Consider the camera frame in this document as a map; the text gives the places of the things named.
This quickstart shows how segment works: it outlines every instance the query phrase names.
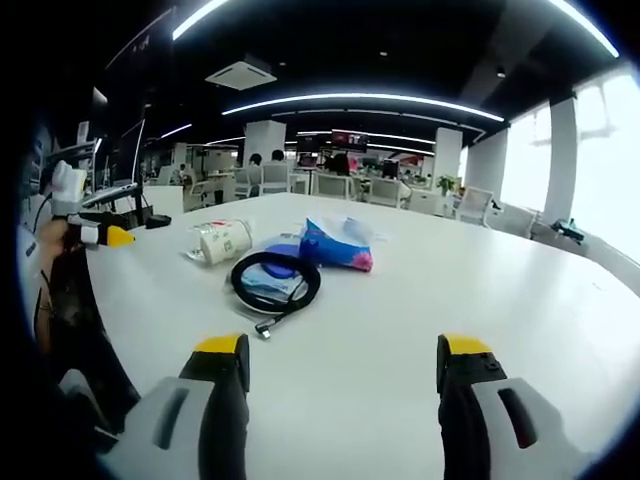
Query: air conditioning unit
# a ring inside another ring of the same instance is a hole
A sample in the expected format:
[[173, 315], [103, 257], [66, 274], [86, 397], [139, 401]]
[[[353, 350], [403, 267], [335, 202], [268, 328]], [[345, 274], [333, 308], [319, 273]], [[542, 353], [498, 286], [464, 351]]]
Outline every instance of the air conditioning unit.
[[276, 80], [277, 78], [269, 72], [243, 61], [229, 65], [205, 79], [209, 83], [223, 85], [235, 90], [247, 90], [258, 85], [275, 82]]

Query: white table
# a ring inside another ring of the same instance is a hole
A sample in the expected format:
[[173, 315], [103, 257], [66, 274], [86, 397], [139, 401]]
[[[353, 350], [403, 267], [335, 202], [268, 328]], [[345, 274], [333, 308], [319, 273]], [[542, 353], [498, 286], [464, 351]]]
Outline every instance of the white table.
[[[340, 213], [384, 239], [371, 274], [324, 269], [307, 309], [257, 339], [227, 307], [229, 265], [181, 257], [188, 226], [254, 218], [258, 237]], [[569, 438], [598, 451], [640, 393], [640, 299], [595, 263], [460, 222], [292, 194], [233, 202], [139, 230], [134, 245], [88, 252], [107, 333], [141, 394], [177, 375], [207, 336], [251, 337], [251, 479], [441, 478], [435, 389], [442, 332], [480, 337], [509, 376], [562, 413]]]

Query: ceiling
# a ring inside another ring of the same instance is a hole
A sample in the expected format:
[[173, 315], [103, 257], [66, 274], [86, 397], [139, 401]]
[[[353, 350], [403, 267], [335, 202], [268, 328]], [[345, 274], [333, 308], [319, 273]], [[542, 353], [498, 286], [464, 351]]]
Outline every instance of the ceiling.
[[[632, 56], [635, 40], [620, 25], [620, 7], [595, 0], [574, 4], [620, 50], [618, 60], [547, 0], [228, 0], [171, 41], [171, 31], [205, 3], [116, 1], [83, 10], [93, 22], [74, 20], [72, 27], [57, 30], [54, 51], [60, 75], [49, 85], [51, 98], [58, 100], [52, 105], [69, 111], [71, 91], [97, 85], [110, 102], [133, 99], [148, 105], [148, 139], [193, 124], [161, 142], [238, 137], [247, 122], [273, 118], [287, 123], [288, 140], [297, 131], [332, 128], [433, 140], [438, 127], [449, 126], [462, 130], [469, 144], [482, 132], [505, 128], [529, 108], [566, 96], [572, 85]], [[132, 65], [122, 55], [105, 71], [129, 40], [169, 9], [153, 27], [156, 44], [145, 62]], [[278, 80], [242, 92], [204, 81], [247, 55]], [[500, 67], [505, 78], [497, 75]], [[481, 109], [506, 121], [376, 99], [303, 101], [221, 115], [255, 102], [335, 92], [425, 97]], [[291, 114], [327, 109], [333, 111]], [[411, 142], [393, 144], [420, 148]]]

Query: white cup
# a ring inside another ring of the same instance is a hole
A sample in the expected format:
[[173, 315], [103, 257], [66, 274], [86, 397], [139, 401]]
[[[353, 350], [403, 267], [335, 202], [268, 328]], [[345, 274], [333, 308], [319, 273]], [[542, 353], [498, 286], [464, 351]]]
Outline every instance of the white cup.
[[200, 234], [200, 249], [207, 264], [217, 265], [251, 248], [251, 228], [242, 220], [212, 222], [212, 227]]

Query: window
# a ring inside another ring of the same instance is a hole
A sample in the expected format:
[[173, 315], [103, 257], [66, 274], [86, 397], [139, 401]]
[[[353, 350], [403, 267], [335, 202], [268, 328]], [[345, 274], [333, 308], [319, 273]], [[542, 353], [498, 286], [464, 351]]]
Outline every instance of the window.
[[578, 164], [572, 217], [640, 263], [640, 87], [619, 70], [577, 90]]
[[512, 123], [501, 200], [543, 211], [551, 170], [551, 110], [549, 105]]
[[462, 179], [464, 185], [464, 177], [467, 174], [467, 160], [469, 159], [469, 147], [465, 147], [460, 152], [460, 166], [458, 167], [458, 177]]

